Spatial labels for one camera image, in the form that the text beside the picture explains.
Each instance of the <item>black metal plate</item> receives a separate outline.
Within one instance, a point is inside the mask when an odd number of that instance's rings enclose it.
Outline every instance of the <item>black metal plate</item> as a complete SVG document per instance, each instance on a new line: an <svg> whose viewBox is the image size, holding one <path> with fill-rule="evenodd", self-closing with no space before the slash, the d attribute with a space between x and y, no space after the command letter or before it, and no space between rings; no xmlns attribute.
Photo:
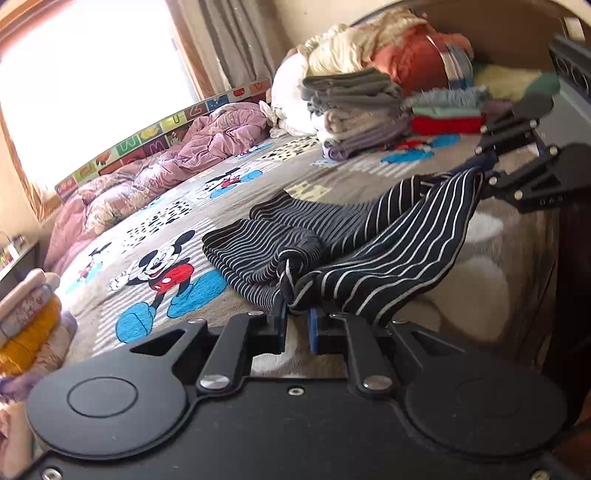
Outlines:
<svg viewBox="0 0 591 480"><path fill-rule="evenodd" d="M289 395L295 386L304 394ZM354 395L345 380L246 378L234 395L202 398L192 419L149 452L101 462L49 453L22 478L37 480L48 467L87 480L523 480L543 465L449 455L424 443L393 400Z"/></svg>

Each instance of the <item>red folded cloth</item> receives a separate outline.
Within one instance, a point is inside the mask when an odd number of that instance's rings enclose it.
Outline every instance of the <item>red folded cloth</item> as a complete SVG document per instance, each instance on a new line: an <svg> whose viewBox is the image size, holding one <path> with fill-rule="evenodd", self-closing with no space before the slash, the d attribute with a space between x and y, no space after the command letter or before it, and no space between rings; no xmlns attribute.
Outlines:
<svg viewBox="0 0 591 480"><path fill-rule="evenodd" d="M431 118L416 116L411 126L417 135L478 134L486 116L472 118Z"/></svg>

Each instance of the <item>bedspread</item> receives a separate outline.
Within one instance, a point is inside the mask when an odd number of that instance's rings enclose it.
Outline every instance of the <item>bedspread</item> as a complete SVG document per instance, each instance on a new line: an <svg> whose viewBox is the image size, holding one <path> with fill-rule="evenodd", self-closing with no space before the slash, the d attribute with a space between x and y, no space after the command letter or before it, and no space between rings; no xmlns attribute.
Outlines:
<svg viewBox="0 0 591 480"><path fill-rule="evenodd" d="M97 236L182 181L253 147L267 136L254 103L229 103L195 119L183 141L78 189L51 234L44 269L61 274Z"/></svg>
<svg viewBox="0 0 591 480"><path fill-rule="evenodd" d="M207 260L202 238L248 218L254 205L278 191L312 202L359 204L404 177L458 165L478 139L414 138L396 151L334 162L322 158L314 138L282 137L208 168L103 233L63 274L60 298L79 321L67 363L184 319L216 326L252 310ZM531 158L523 149L503 156L502 165L511 171ZM552 272L554 222L552 213L520 215L499 200L480 201L454 267L396 315L515 358L537 321ZM286 352L257 357L254 371L312 377L342 372L341 358L308 353L305 322L290 316Z"/></svg>

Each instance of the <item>sunlight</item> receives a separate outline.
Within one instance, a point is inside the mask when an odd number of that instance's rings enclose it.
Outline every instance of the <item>sunlight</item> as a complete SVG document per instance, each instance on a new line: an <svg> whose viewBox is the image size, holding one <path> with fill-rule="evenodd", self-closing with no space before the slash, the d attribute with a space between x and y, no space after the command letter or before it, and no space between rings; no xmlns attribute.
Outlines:
<svg viewBox="0 0 591 480"><path fill-rule="evenodd" d="M0 101L27 176L53 186L197 100L164 0L77 0L0 62Z"/></svg>

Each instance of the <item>window frame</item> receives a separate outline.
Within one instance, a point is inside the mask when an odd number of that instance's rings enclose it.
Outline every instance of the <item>window frame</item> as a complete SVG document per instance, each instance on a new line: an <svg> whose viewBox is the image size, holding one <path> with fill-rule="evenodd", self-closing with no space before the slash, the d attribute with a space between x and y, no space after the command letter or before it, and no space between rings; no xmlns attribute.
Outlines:
<svg viewBox="0 0 591 480"><path fill-rule="evenodd" d="M75 0L23 0L12 9L10 9L9 2L7 2L8 4L1 6L0 55L37 25L47 21L74 1ZM189 78L191 79L193 87L202 98L213 96L215 92L212 83L207 76L203 62L197 52L197 48L192 40L189 28L183 18L177 1L165 1L170 11L171 18L173 19L174 40L177 48L180 50L187 70L189 71ZM56 192L51 192L49 196L45 195L34 182L27 178L21 160L18 157L17 149L10 136L1 105L0 133L4 136L4 141L7 144L12 165L17 172L27 200L37 217L37 220L41 223L60 208L62 205L61 200Z"/></svg>

